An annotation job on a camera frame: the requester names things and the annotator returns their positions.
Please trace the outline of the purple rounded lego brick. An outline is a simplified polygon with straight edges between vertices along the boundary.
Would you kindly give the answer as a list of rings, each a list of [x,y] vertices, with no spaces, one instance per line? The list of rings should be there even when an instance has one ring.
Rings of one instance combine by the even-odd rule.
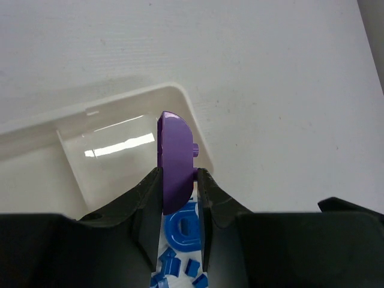
[[[157,166],[163,170],[163,214],[180,210],[190,199],[199,146],[191,128],[177,114],[163,111],[157,122]]]

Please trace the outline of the blue arch lego piece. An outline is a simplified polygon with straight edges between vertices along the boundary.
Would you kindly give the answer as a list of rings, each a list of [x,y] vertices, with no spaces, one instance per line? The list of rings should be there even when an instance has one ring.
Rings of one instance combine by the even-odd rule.
[[[165,216],[164,234],[169,245],[180,252],[201,250],[197,202],[188,202],[179,211]]]

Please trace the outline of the small blue lego piece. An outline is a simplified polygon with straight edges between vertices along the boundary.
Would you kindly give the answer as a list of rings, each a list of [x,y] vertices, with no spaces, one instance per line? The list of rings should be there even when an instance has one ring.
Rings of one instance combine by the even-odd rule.
[[[161,262],[160,274],[162,277],[172,275],[179,277],[181,260],[177,258],[176,252],[171,247],[168,247],[159,257]]]

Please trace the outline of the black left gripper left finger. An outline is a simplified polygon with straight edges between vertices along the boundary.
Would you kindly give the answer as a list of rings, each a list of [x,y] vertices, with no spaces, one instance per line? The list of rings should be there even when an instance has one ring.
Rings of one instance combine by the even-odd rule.
[[[2,287],[149,287],[157,265],[163,172],[79,220],[1,215]]]

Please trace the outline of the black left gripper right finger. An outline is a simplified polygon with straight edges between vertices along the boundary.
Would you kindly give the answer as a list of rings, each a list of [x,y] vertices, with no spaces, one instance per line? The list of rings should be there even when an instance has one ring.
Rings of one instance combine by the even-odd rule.
[[[319,212],[252,212],[197,171],[210,287],[382,287],[383,215],[330,197]]]

